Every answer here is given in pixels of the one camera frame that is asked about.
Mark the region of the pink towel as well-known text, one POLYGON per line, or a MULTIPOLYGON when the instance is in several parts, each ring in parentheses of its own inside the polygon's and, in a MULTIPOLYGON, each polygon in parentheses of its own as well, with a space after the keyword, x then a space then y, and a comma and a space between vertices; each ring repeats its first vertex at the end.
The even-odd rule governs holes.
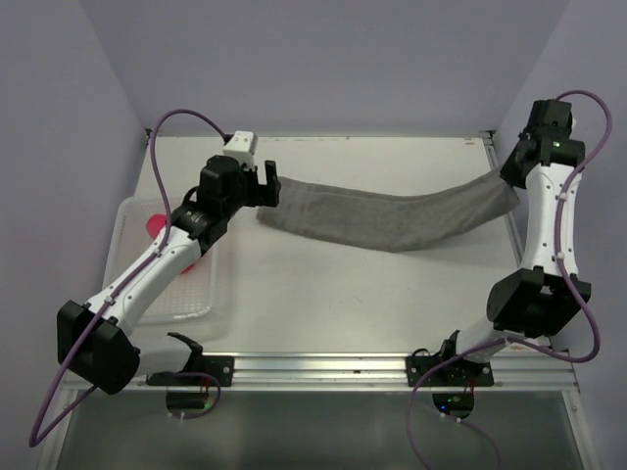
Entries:
POLYGON ((150 275, 174 279, 201 257, 198 241, 182 228, 167 227, 164 215, 160 231, 155 235, 144 253, 147 260, 144 270, 150 275))

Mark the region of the clear plastic basket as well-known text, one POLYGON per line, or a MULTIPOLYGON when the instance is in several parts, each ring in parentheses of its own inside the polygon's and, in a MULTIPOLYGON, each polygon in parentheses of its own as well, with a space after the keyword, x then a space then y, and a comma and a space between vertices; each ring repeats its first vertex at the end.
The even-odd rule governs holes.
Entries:
MULTIPOLYGON (((165 224, 159 198, 130 197, 118 209, 103 284, 121 276, 148 247, 165 224)), ((206 316, 215 301, 217 247, 181 272, 150 305, 139 323, 173 324, 206 316)))

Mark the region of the grey towel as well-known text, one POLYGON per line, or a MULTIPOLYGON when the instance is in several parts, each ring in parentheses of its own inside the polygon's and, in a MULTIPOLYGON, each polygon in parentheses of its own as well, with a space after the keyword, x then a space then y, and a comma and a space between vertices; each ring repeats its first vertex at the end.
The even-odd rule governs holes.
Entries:
POLYGON ((419 251, 513 211, 515 190, 491 170, 467 183, 419 196, 378 194, 281 178, 280 202, 260 208, 269 228, 387 253, 419 251))

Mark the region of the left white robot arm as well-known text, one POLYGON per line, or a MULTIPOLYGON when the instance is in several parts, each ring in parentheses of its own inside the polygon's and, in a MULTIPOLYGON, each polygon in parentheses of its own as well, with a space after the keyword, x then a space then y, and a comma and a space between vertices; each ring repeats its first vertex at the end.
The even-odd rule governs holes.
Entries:
POLYGON ((181 384, 197 382, 204 371, 203 349, 179 333, 163 345, 140 348, 131 342, 139 319, 169 284, 200 260, 226 233, 244 208, 279 204, 276 164, 265 162, 266 182, 232 157, 213 156, 160 231, 153 244, 115 281, 83 304, 66 302, 57 315, 57 354, 63 371, 113 395, 139 375, 171 375, 181 384))

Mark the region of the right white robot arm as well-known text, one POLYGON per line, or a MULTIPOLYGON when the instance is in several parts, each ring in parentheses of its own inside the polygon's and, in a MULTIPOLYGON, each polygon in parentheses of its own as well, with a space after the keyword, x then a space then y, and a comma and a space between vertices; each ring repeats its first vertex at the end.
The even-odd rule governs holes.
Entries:
POLYGON ((519 267, 490 291, 486 315, 456 331, 436 361, 442 381, 458 384, 471 362, 487 363, 511 341, 556 335, 591 296, 574 255, 574 205, 585 145, 570 137, 570 104, 534 103, 519 140, 500 170, 502 180, 528 196, 526 246, 519 267))

